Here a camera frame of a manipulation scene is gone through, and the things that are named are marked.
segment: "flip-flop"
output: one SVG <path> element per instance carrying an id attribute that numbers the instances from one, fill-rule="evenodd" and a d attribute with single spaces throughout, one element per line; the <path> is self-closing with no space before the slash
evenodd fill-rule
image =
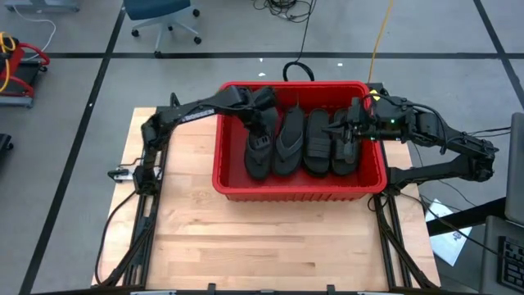
<path id="1" fill-rule="evenodd" d="M 287 111 L 280 134 L 275 140 L 273 153 L 275 175 L 288 176 L 300 167 L 304 145 L 304 118 L 304 111 L 298 106 Z"/>
<path id="2" fill-rule="evenodd" d="M 329 125 L 329 114 L 324 109 L 314 109 L 309 114 L 305 131 L 304 164 L 313 176 L 323 177 L 329 171 L 331 139 L 322 131 Z"/>
<path id="3" fill-rule="evenodd" d="M 278 113 L 274 108 L 263 111 L 261 115 L 268 128 L 268 135 L 260 137 L 249 133 L 244 151 L 244 166 L 247 174 L 256 180 L 268 178 L 271 171 L 273 141 L 278 120 Z"/>
<path id="4" fill-rule="evenodd" d="M 346 109 L 336 111 L 333 116 L 333 122 L 344 120 L 346 114 Z M 332 140 L 332 144 L 331 167 L 333 173 L 335 175 L 345 176 L 354 172 L 359 167 L 360 162 L 360 140 L 357 139 L 353 143 L 344 144 L 341 139 L 335 138 Z"/>

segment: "wooden table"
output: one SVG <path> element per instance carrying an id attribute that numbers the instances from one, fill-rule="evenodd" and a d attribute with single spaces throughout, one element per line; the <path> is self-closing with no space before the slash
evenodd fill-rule
<path id="1" fill-rule="evenodd" d="M 136 108 L 122 162 L 140 157 L 140 125 L 155 108 Z M 147 288 L 218 290 L 387 290 L 375 213 L 355 202 L 230 202 L 211 184 L 216 118 L 178 127 L 165 167 Z M 406 145 L 385 143 L 390 166 L 411 166 Z M 117 184 L 111 210 L 133 183 Z M 404 193 L 418 197 L 415 185 Z M 406 250 L 440 284 L 419 203 L 397 197 Z M 129 247 L 138 197 L 109 226 L 99 267 L 106 278 Z M 391 248 L 397 285 L 398 256 Z"/>

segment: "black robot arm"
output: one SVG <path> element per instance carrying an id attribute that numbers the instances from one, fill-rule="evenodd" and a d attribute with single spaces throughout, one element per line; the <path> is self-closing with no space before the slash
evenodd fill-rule
<path id="1" fill-rule="evenodd" d="M 406 98 L 375 92 L 365 99 L 371 102 L 367 109 L 359 98 L 353 98 L 346 119 L 325 129 L 344 140 L 348 159 L 352 160 L 352 151 L 362 138 L 402 143 L 410 140 L 423 147 L 439 146 L 442 154 L 446 149 L 458 153 L 448 163 L 408 170 L 388 168 L 387 193 L 398 194 L 408 184 L 428 180 L 459 177 L 482 182 L 493 175 L 495 153 L 499 149 L 491 142 L 449 127 L 438 111 Z"/>
<path id="2" fill-rule="evenodd" d="M 156 113 L 142 125 L 144 155 L 142 164 L 133 173 L 136 192 L 146 195 L 158 193 L 160 183 L 154 172 L 157 154 L 169 142 L 178 125 L 215 114 L 236 116 L 251 134 L 262 138 L 269 135 L 262 111 L 275 104 L 274 91 L 270 87 L 251 92 L 248 88 L 231 86 L 210 98 L 172 106 L 168 111 Z"/>

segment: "red plastic bin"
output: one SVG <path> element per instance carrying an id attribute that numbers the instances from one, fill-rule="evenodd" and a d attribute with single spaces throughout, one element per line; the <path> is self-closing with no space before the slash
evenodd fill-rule
<path id="1" fill-rule="evenodd" d="M 358 81 L 337 82 L 228 82 L 228 86 L 249 87 L 252 91 L 272 86 L 279 100 L 279 114 L 296 105 L 306 115 L 317 107 L 333 114 L 351 105 L 351 98 L 362 98 L 368 87 Z M 380 143 L 362 141 L 361 159 L 355 173 L 347 176 L 329 174 L 315 178 L 300 168 L 286 178 L 270 175 L 264 181 L 252 179 L 244 166 L 247 130 L 231 116 L 219 116 L 217 124 L 213 186 L 231 201 L 350 201 L 368 193 L 380 193 L 386 187 L 386 165 Z"/>

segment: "gray floor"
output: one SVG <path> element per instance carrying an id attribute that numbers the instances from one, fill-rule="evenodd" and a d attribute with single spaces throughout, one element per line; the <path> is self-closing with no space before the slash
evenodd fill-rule
<path id="1" fill-rule="evenodd" d="M 520 38 L 523 23 L 519 18 L 524 3 L 482 3 L 506 52 L 524 52 Z M 304 25 L 290 24 L 268 11 L 257 11 L 251 1 L 200 0 L 195 4 L 201 9 L 201 17 L 185 19 L 200 30 L 202 44 L 196 46 L 189 34 L 175 30 L 163 43 L 163 52 L 296 52 L 300 48 Z M 387 1 L 378 0 L 319 3 L 309 24 L 305 51 L 371 52 L 386 5 Z M 49 52 L 105 52 L 120 6 L 120 0 L 90 0 L 81 3 L 78 14 L 25 15 L 48 17 L 58 25 Z M 141 37 L 134 39 L 129 33 L 131 26 L 126 16 L 115 52 L 152 52 L 156 30 L 142 29 Z M 38 46 L 46 43 L 51 32 L 47 24 L 26 22 L 2 7 L 0 28 Z M 397 0 L 380 51 L 495 52 L 495 48 L 473 1 Z M 106 172 L 120 161 L 135 107 L 166 105 L 172 91 L 181 102 L 190 102 L 213 94 L 230 80 L 281 80 L 282 67 L 288 61 L 111 59 L 33 292 L 90 285 L 114 188 Z M 0 174 L 2 294 L 18 293 L 20 289 L 100 62 L 53 59 L 38 86 L 34 109 L 0 109 L 0 133 L 11 134 L 16 144 Z M 312 58 L 303 62 L 320 80 L 366 80 L 368 75 L 369 60 Z M 511 62 L 517 75 L 524 79 L 524 61 Z M 289 77 L 307 79 L 297 69 L 291 69 Z M 450 125 L 466 131 L 509 125 L 511 114 L 522 111 L 499 60 L 380 59 L 376 61 L 373 80 L 384 82 L 393 94 L 431 105 Z M 500 152 L 495 176 L 490 181 L 449 181 L 476 204 L 505 194 L 508 137 L 492 139 Z M 424 164 L 453 157 L 452 152 L 442 157 L 434 148 L 419 149 Z M 416 154 L 412 158 L 415 165 L 420 164 Z M 454 207 L 469 207 L 443 184 L 424 184 L 421 192 Z M 439 268 L 443 275 L 451 271 L 441 263 Z M 451 269 L 458 274 L 477 271 L 475 264 L 462 257 Z M 461 284 L 470 288 L 478 284 L 475 278 L 465 280 Z M 446 282 L 449 279 L 444 284 L 459 288 Z"/>

